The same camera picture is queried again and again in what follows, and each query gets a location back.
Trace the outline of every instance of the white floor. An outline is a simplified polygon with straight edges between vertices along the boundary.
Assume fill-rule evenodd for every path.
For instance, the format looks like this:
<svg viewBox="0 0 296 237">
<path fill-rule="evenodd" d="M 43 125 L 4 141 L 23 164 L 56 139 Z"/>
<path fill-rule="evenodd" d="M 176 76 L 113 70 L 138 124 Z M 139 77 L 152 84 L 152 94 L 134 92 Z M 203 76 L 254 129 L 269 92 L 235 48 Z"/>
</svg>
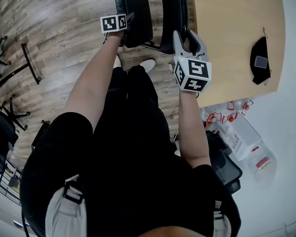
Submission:
<svg viewBox="0 0 296 237">
<path fill-rule="evenodd" d="M 286 47 L 279 89 L 255 100 L 246 118 L 277 158 L 277 177 L 267 189 L 258 188 L 247 164 L 242 188 L 234 198 L 242 217 L 240 237 L 252 237 L 280 229 L 296 221 L 296 0 L 283 0 Z M 287 231 L 296 230 L 296 224 Z M 283 230 L 263 235 L 283 236 Z"/>
</svg>

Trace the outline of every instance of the wooden floor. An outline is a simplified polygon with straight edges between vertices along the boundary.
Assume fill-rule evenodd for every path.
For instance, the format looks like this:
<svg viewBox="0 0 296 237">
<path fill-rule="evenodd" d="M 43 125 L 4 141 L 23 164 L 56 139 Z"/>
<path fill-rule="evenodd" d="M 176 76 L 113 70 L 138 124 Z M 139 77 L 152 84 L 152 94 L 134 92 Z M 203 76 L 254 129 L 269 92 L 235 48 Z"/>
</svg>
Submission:
<svg viewBox="0 0 296 237">
<path fill-rule="evenodd" d="M 158 43 L 162 35 L 162 1 L 149 2 L 154 41 Z M 23 168 L 31 154 L 41 120 L 53 121 L 61 113 L 79 75 L 101 47 L 104 38 L 100 17 L 115 13 L 115 0 L 0 0 L 0 37 L 8 36 L 2 60 L 12 62 L 9 67 L 0 67 L 0 73 L 4 77 L 25 62 L 21 43 L 27 43 L 33 68 L 42 78 L 37 85 L 26 69 L 0 89 L 0 103 L 15 94 L 15 111 L 31 112 L 20 120 L 28 130 L 20 130 L 10 155 L 19 168 Z M 193 29 L 193 9 L 189 10 L 189 17 Z M 125 70 L 148 58 L 156 60 L 150 77 L 173 136 L 178 129 L 179 92 L 168 69 L 173 56 L 143 47 L 121 48 L 119 56 Z"/>
</svg>

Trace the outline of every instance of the wooden table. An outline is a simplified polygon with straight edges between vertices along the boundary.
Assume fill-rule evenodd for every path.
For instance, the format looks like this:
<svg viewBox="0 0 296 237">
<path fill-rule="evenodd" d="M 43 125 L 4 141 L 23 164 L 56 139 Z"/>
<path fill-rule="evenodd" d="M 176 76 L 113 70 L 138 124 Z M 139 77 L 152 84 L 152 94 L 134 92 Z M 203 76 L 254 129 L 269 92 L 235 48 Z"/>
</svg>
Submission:
<svg viewBox="0 0 296 237">
<path fill-rule="evenodd" d="M 285 17 L 282 0 L 194 0 L 198 35 L 212 63 L 212 84 L 198 98 L 200 107 L 277 90 L 284 60 Z M 268 35 L 271 78 L 252 82 L 253 45 Z"/>
</svg>

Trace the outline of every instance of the white sneaker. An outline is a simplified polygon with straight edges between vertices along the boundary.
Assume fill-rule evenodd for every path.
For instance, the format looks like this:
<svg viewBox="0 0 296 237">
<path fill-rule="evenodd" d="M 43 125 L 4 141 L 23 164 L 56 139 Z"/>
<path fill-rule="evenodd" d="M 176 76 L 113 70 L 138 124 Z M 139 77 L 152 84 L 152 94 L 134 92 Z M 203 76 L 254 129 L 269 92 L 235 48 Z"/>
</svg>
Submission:
<svg viewBox="0 0 296 237">
<path fill-rule="evenodd" d="M 154 68 L 154 66 L 156 66 L 156 61 L 153 59 L 149 59 L 149 60 L 142 62 L 139 65 L 145 69 L 146 73 L 148 73 L 150 70 L 152 70 Z"/>
<path fill-rule="evenodd" d="M 114 66 L 113 66 L 113 68 L 115 69 L 115 68 L 117 68 L 117 67 L 122 67 L 122 63 L 121 63 L 120 58 L 119 58 L 118 55 L 117 55 L 116 58 L 115 58 L 115 62 L 114 62 Z"/>
</svg>

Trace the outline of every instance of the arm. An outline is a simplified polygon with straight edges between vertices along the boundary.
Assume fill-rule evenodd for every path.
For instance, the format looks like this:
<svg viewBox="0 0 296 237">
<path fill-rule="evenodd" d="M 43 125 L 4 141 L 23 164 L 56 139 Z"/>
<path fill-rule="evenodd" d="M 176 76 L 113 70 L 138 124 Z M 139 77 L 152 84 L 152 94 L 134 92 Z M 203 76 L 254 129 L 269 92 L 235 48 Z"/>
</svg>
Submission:
<svg viewBox="0 0 296 237">
<path fill-rule="evenodd" d="M 74 85 L 63 111 L 85 116 L 90 121 L 93 131 L 103 112 L 117 49 L 122 37 L 123 32 L 109 34 L 105 44 L 92 58 Z"/>
<path fill-rule="evenodd" d="M 179 131 L 181 156 L 192 168 L 211 165 L 207 137 L 194 92 L 180 90 Z"/>
</svg>

